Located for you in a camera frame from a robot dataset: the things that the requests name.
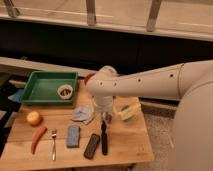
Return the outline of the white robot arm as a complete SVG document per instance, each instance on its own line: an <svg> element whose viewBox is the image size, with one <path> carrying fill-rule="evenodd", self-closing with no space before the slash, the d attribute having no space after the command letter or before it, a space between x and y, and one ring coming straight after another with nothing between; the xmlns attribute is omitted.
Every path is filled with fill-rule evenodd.
<svg viewBox="0 0 213 171"><path fill-rule="evenodd" d="M102 109L112 96L176 101L168 171L213 171L213 60L123 76L104 66L85 84Z"/></svg>

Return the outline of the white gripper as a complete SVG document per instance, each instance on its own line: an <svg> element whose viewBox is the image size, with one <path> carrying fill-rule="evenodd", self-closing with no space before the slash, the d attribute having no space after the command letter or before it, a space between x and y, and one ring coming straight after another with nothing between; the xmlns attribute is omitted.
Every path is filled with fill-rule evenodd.
<svg viewBox="0 0 213 171"><path fill-rule="evenodd" d="M112 96L95 96L93 98L93 104L96 112L96 119L101 120L101 112L108 112L106 114L106 121L110 123L112 121L112 115L109 114L113 111L113 97Z"/></svg>

